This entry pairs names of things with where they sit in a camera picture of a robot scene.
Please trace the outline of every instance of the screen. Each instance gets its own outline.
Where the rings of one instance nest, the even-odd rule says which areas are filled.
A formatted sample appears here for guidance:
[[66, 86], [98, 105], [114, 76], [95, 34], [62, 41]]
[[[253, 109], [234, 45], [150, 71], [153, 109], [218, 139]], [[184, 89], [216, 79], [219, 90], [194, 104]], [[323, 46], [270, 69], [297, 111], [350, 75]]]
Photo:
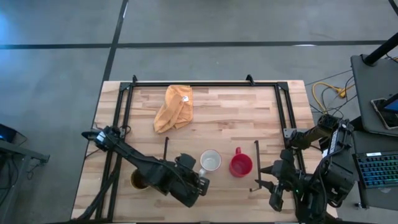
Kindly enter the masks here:
[[398, 112], [398, 100], [394, 100], [393, 102], [385, 106], [384, 109]]

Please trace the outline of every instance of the black desk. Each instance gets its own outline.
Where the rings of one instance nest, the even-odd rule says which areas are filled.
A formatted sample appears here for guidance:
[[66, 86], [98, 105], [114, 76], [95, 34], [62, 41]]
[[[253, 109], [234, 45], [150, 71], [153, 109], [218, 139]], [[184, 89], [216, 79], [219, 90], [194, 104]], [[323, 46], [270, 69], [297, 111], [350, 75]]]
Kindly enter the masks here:
[[[353, 133], [355, 153], [387, 152], [398, 150], [398, 138], [355, 131]], [[398, 187], [390, 189], [363, 190], [367, 203], [372, 207], [398, 210]]]
[[371, 67], [363, 63], [361, 56], [352, 56], [351, 66], [361, 111], [361, 117], [357, 119], [363, 129], [371, 133], [398, 136], [398, 129], [388, 130], [384, 127], [371, 104], [371, 100], [390, 98], [398, 93], [398, 63], [379, 59], [377, 65]]

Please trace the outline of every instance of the butcher block tabletop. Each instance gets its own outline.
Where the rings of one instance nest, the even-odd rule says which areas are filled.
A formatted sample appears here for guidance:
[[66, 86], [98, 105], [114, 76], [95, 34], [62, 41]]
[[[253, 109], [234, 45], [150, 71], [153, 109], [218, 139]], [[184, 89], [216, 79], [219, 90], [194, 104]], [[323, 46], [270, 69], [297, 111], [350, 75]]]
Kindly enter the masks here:
[[[301, 80], [287, 81], [298, 128], [312, 128], [313, 118]], [[112, 125], [120, 82], [104, 82], [95, 114], [95, 125]], [[271, 166], [280, 159], [284, 148], [279, 114], [273, 87], [192, 87], [193, 120], [178, 130], [157, 134], [153, 123], [164, 103], [167, 87], [134, 87], [128, 125], [131, 131], [126, 142], [145, 154], [163, 158], [165, 138], [169, 137], [167, 160], [173, 161], [180, 153], [193, 156], [200, 170], [200, 154], [207, 149], [217, 150], [222, 156], [221, 167], [205, 174], [210, 179], [207, 194], [192, 208], [185, 207], [170, 194], [163, 196], [154, 189], [138, 191], [130, 184], [135, 167], [123, 160], [114, 209], [114, 222], [294, 222], [294, 199], [284, 192], [283, 209], [274, 211], [267, 189], [250, 192], [258, 185], [255, 140], [259, 141], [261, 167]], [[290, 126], [285, 97], [281, 92], [287, 126]], [[120, 122], [126, 97], [123, 99]], [[233, 177], [228, 170], [235, 149], [241, 147], [253, 161], [253, 170], [243, 178]], [[91, 142], [87, 154], [97, 150]], [[308, 173], [315, 170], [322, 155], [316, 149], [303, 151]], [[81, 173], [72, 218], [79, 217], [98, 193], [103, 175], [106, 153], [98, 151], [88, 157]], [[263, 180], [276, 181], [262, 174]], [[104, 214], [108, 211], [110, 190], [105, 197]], [[329, 213], [336, 216], [334, 209]]]

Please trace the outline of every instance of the gray floor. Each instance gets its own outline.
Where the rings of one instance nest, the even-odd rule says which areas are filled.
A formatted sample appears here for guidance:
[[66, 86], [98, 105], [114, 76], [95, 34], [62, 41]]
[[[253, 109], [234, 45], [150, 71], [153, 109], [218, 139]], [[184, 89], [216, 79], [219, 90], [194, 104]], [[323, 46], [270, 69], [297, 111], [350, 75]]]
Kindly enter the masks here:
[[[0, 6], [0, 44], [111, 43], [122, 0], [12, 1]], [[120, 43], [187, 41], [385, 40], [398, 17], [387, 0], [130, 0]], [[118, 49], [110, 80], [300, 79], [306, 83], [350, 69], [349, 57], [377, 46]], [[15, 223], [69, 219], [109, 49], [0, 50], [0, 123], [12, 126], [50, 162], [26, 181]], [[351, 72], [327, 80], [344, 86]], [[308, 98], [316, 105], [307, 86]], [[355, 95], [352, 88], [348, 96]], [[325, 93], [328, 104], [335, 97]], [[345, 100], [337, 99], [330, 106]], [[358, 102], [342, 110], [359, 115]], [[314, 113], [314, 120], [319, 113]], [[398, 213], [356, 210], [354, 188], [344, 220], [395, 223]]]

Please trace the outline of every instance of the cloth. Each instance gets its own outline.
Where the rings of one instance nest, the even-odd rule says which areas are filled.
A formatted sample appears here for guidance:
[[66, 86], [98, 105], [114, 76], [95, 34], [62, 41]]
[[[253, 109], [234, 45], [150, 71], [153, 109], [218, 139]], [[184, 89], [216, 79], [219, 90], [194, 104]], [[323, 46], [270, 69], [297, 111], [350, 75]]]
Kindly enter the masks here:
[[170, 85], [167, 88], [165, 103], [154, 121], [155, 132], [160, 134], [174, 127], [187, 125], [193, 118], [192, 88], [184, 85]]

